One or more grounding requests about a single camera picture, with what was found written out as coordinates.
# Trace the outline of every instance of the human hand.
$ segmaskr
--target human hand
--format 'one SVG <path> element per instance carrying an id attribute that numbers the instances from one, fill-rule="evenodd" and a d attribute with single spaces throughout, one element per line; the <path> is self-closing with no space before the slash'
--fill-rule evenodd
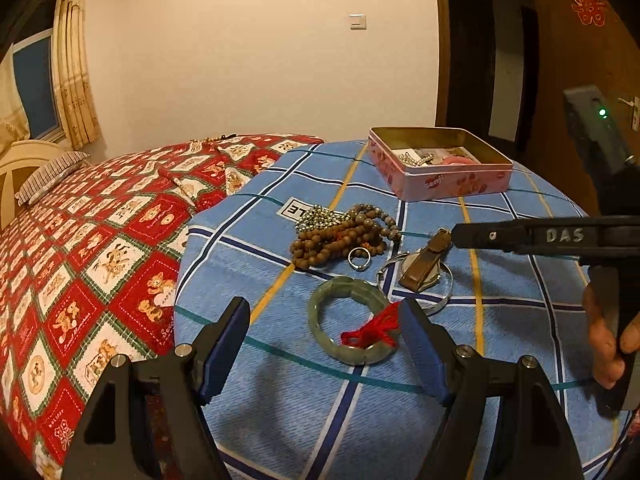
<path id="1" fill-rule="evenodd" d="M 618 352 L 616 337 L 605 324 L 602 308 L 598 304 L 591 283 L 584 289 L 582 307 L 589 323 L 589 344 L 593 349 L 593 377 L 610 390 L 625 372 L 625 362 Z M 625 354 L 640 350 L 640 314 L 623 332 L 620 349 Z"/>

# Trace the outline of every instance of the window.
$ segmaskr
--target window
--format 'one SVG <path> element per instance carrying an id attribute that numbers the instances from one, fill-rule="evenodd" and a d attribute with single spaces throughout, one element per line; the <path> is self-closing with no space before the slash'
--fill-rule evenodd
<path id="1" fill-rule="evenodd" d="M 14 75 L 29 120 L 31 139 L 60 133 L 51 82 L 51 35 L 55 0 L 43 0 L 14 44 Z"/>

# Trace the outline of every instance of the brown leather strap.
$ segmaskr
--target brown leather strap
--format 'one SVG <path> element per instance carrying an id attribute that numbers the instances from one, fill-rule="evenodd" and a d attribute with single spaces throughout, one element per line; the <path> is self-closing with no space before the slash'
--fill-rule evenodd
<path id="1" fill-rule="evenodd" d="M 443 228 L 438 229 L 436 235 L 429 240 L 427 246 L 420 251 L 418 257 L 402 275 L 400 285 L 418 293 L 420 284 L 427 279 L 433 266 L 449 249 L 450 245 L 451 233 Z"/>

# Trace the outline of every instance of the pink tin box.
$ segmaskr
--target pink tin box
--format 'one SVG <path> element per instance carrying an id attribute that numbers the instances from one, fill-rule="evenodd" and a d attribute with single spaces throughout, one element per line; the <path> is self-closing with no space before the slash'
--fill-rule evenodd
<path id="1" fill-rule="evenodd" d="M 368 150 L 389 187 L 406 202 L 507 191 L 513 171 L 511 160 L 461 128 L 372 128 Z M 444 150 L 465 154 L 473 164 L 412 167 L 399 159 L 407 160 L 409 153 Z"/>

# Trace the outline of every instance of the pillow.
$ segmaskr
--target pillow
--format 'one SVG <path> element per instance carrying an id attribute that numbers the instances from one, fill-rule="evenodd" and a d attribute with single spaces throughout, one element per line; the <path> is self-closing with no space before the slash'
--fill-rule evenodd
<path id="1" fill-rule="evenodd" d="M 20 186 L 20 191 L 15 194 L 18 206 L 30 202 L 32 196 L 34 196 L 39 190 L 43 189 L 47 184 L 54 181 L 54 183 L 51 184 L 44 192 L 46 193 L 56 184 L 59 184 L 65 176 L 80 168 L 80 166 L 82 166 L 82 162 L 88 158 L 89 155 L 87 153 L 65 152 L 50 160 L 43 166 L 40 166 L 36 171 L 31 173 L 31 176 L 24 182 L 24 184 L 22 184 L 22 186 Z M 57 178 L 60 174 L 72 167 L 73 169 L 66 172 L 64 176 Z"/>

